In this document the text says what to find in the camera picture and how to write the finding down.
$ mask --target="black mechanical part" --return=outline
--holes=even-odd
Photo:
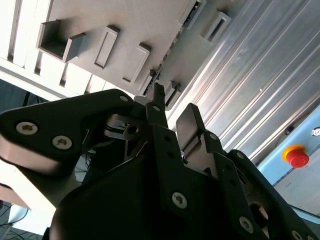
[[[0,134],[19,148],[8,155],[0,147],[0,156],[6,162],[40,174],[64,177],[75,168],[82,152],[108,142],[100,131],[107,118],[111,114],[125,116],[134,105],[127,94],[112,89],[4,112],[0,117]],[[17,132],[16,125],[21,122],[38,126],[37,133]],[[52,141],[56,136],[68,137],[72,147],[63,152],[54,147]]]
[[[142,105],[109,90],[0,115],[0,124],[12,123],[0,128],[5,139],[42,156],[31,163],[1,156],[9,163],[59,177],[82,152],[96,150],[86,184],[62,200],[44,240],[317,239],[242,152],[223,150],[195,105],[177,121],[177,140],[168,129],[163,87],[156,84],[153,96]],[[70,112],[81,105],[83,111]],[[16,133],[22,121],[38,132],[29,138]],[[57,134],[72,140],[69,150],[50,145]],[[44,168],[48,159],[56,164]],[[252,203],[267,213],[266,234]]]

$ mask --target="metal bolt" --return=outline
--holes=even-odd
[[[320,127],[316,127],[315,129],[312,130],[311,132],[312,136],[318,137],[320,136]]]
[[[211,137],[212,139],[214,139],[214,140],[217,140],[217,139],[218,139],[218,137],[217,137],[216,135],[214,135],[213,133],[210,133],[210,137]]]
[[[185,209],[188,205],[186,197],[180,192],[172,194],[172,201],[180,209]]]
[[[120,99],[121,99],[122,101],[125,101],[125,102],[128,102],[128,101],[129,101],[129,99],[128,99],[127,97],[125,97],[125,96],[120,96]]]
[[[296,230],[292,230],[292,236],[296,239],[296,240],[303,240],[303,238],[301,237],[301,235],[296,231]]]
[[[160,112],[160,108],[156,105],[153,106],[153,109],[157,110],[158,112]]]
[[[33,135],[35,134],[36,132],[38,132],[38,127],[31,123],[31,122],[28,122],[28,121],[23,121],[23,122],[20,122],[16,127],[15,129],[21,133],[21,134],[24,134],[24,135]]]
[[[238,152],[236,155],[241,159],[245,159],[245,157],[240,152]]]
[[[53,146],[55,146],[57,149],[60,150],[68,150],[69,148],[71,148],[72,146],[72,141],[70,138],[68,138],[67,136],[56,136],[53,140],[52,140],[52,144]]]
[[[254,226],[246,217],[241,216],[239,218],[239,222],[240,222],[241,227],[243,227],[243,229],[246,230],[248,233],[250,233],[250,234],[254,233]]]

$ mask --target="metal wall panel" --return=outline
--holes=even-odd
[[[170,127],[193,102],[227,151],[260,161],[320,103],[319,11],[316,0],[248,0],[167,113]]]

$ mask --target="red button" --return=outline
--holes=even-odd
[[[302,149],[291,150],[287,153],[286,159],[294,168],[302,168],[309,162],[309,156]]]

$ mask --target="emergency stop button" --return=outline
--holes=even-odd
[[[292,145],[282,152],[282,158],[293,168],[302,168],[309,162],[309,156],[302,145]]]

